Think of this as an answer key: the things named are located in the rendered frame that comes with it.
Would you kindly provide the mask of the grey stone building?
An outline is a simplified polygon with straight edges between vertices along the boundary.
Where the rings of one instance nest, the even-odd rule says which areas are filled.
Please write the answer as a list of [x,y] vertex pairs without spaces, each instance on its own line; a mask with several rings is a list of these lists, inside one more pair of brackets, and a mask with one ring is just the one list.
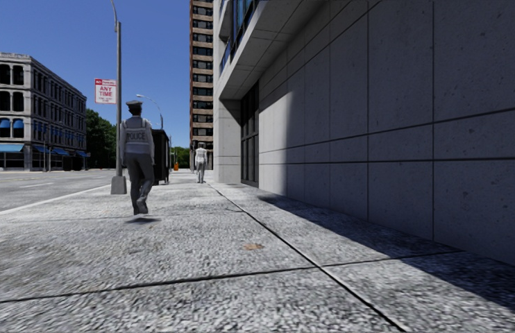
[[29,55],[0,52],[0,170],[86,167],[86,98]]

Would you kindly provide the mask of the trees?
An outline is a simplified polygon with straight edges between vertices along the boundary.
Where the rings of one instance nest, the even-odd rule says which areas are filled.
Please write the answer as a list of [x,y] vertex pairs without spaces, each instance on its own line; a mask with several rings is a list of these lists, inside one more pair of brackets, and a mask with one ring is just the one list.
[[115,169],[116,125],[102,118],[98,112],[86,109],[86,146],[90,153],[87,165],[91,169]]

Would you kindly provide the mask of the grey street lamp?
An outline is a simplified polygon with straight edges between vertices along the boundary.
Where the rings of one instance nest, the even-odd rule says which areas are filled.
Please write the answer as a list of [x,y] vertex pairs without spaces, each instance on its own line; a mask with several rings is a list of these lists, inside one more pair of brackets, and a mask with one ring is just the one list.
[[158,109],[158,113],[159,113],[159,115],[160,115],[160,123],[159,123],[159,125],[160,125],[160,129],[161,129],[161,130],[163,130],[163,129],[164,129],[164,119],[163,119],[163,116],[162,116],[162,110],[161,110],[161,108],[160,108],[159,104],[158,104],[155,100],[153,100],[151,97],[149,97],[149,96],[145,96],[145,95],[142,95],[142,94],[136,94],[136,97],[138,97],[138,98],[143,98],[143,99],[148,99],[148,100],[150,100],[152,103],[154,103],[154,104],[155,104],[155,106],[156,106],[156,107],[157,107],[157,109]]
[[121,22],[117,16],[114,0],[110,0],[114,15],[115,33],[117,34],[117,91],[116,91],[116,175],[112,177],[111,194],[127,194],[126,177],[123,175],[120,153],[120,125],[121,125]]

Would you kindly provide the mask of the tan brick tower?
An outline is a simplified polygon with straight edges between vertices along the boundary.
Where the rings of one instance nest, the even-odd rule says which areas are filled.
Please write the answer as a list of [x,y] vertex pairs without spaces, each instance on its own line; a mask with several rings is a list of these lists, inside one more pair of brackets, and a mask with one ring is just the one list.
[[199,143],[213,167],[213,0],[189,0],[189,147],[194,161]]

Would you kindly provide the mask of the pale concrete building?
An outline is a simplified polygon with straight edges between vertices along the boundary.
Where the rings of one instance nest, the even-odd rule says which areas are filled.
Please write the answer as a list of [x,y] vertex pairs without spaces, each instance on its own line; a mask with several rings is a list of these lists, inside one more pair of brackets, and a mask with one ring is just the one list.
[[515,0],[214,0],[214,179],[515,265]]

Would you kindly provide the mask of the person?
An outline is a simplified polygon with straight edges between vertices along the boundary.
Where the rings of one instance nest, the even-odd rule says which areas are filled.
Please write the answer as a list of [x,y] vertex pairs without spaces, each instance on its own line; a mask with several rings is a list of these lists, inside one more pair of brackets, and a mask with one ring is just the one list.
[[197,174],[197,183],[203,183],[205,168],[208,163],[208,152],[205,149],[205,143],[199,142],[198,148],[195,150],[194,162]]
[[141,101],[128,101],[126,105],[132,117],[120,125],[121,165],[128,169],[133,213],[146,214],[149,212],[146,201],[155,180],[152,126],[148,119],[142,117]]

